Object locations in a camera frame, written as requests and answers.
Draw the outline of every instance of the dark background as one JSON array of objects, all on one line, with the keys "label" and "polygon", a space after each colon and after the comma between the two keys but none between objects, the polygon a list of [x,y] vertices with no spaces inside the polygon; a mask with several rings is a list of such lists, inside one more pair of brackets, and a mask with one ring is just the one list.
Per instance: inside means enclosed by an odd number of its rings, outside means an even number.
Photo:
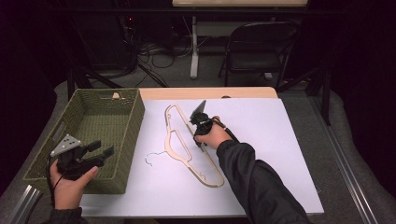
[{"label": "dark background", "polygon": [[[312,0],[310,8],[345,9],[351,2]],[[18,172],[45,127],[56,103],[53,89],[66,80],[70,65],[69,59],[62,54],[70,49],[59,45],[50,25],[28,3],[22,0],[0,3],[0,74],[6,86],[2,88],[1,97],[1,123],[5,124],[2,125],[2,133],[5,133],[2,142],[5,144],[0,156],[0,193]],[[169,1],[164,1],[163,6],[169,7]],[[350,30],[351,36],[346,39],[349,41],[332,70],[332,90],[345,103],[358,151],[379,182],[396,197],[396,100],[393,90],[396,7],[392,1],[376,1],[368,8],[357,15],[359,22]],[[304,74],[321,62],[343,30],[342,21],[303,20],[287,77]],[[73,29],[65,26],[63,32],[70,46],[81,47]],[[87,53],[83,48],[77,49],[72,53],[77,55],[74,59],[88,64]]]}]

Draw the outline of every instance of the black sleeve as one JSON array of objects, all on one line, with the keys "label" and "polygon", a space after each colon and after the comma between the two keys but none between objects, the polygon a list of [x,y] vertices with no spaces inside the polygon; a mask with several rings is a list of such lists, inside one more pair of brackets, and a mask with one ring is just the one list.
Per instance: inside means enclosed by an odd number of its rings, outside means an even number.
[{"label": "black sleeve", "polygon": [[81,208],[56,210],[50,212],[50,224],[88,224],[87,220],[81,217]]},{"label": "black sleeve", "polygon": [[246,143],[225,141],[217,150],[219,165],[251,223],[310,223],[276,171],[256,160]]}]

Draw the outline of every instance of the green wicker basket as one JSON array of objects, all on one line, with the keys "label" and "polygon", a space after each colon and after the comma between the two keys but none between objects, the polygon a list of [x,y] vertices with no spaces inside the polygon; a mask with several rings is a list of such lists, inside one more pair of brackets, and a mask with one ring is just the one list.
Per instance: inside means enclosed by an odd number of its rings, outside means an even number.
[{"label": "green wicker basket", "polygon": [[114,146],[114,155],[106,160],[84,193],[125,193],[144,113],[139,89],[77,90],[23,180],[40,191],[49,192],[47,157],[69,133],[81,140],[82,145],[95,140],[102,142],[99,149],[85,155],[87,158]]}]

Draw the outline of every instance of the hanger hook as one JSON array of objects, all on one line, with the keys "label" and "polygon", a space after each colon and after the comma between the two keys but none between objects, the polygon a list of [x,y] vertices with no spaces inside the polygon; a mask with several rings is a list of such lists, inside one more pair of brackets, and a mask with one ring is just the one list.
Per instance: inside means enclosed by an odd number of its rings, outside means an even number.
[{"label": "hanger hook", "polygon": [[146,158],[145,158],[146,163],[147,163],[148,165],[152,166],[152,164],[148,162],[148,156],[149,156],[149,155],[152,155],[152,154],[158,156],[158,155],[163,154],[164,152],[166,152],[166,151],[163,151],[163,152],[150,152],[149,154],[146,155]]}]

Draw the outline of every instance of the table surface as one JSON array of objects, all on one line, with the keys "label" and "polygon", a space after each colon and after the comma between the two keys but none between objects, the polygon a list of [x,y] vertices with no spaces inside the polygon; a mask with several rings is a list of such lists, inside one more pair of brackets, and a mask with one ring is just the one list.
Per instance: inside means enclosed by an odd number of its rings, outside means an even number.
[{"label": "table surface", "polygon": [[[227,181],[219,188],[208,188],[202,185],[181,162],[162,153],[164,151],[162,139],[166,136],[163,119],[165,108],[177,104],[187,115],[202,102],[202,99],[207,100],[205,112],[208,115],[219,115],[240,140],[249,142],[256,148],[257,159],[267,161],[276,169],[284,184],[308,214],[323,212],[286,110],[273,88],[142,88],[139,90],[146,112],[134,150],[127,190],[121,195],[85,194],[81,202],[84,217],[244,216],[245,212],[234,197]],[[232,99],[221,100],[224,95]],[[172,128],[180,131],[187,148],[196,148],[195,143],[190,141],[191,133],[182,130],[182,127],[186,127],[185,124],[178,123],[177,114],[172,114],[171,117]],[[265,141],[253,133],[265,136]],[[172,142],[171,145],[173,150],[177,150],[177,142]],[[219,162],[215,160],[217,157],[215,150],[209,148],[206,151],[219,169]],[[195,155],[199,156],[200,150],[190,150],[190,152],[198,153]],[[203,162],[204,160],[198,159],[195,155],[192,155],[195,158],[192,162],[196,162],[193,164],[194,169],[202,172],[207,180],[213,180],[213,171],[207,170],[208,166]]]},{"label": "table surface", "polygon": [[173,0],[174,7],[305,7],[307,0]]}]

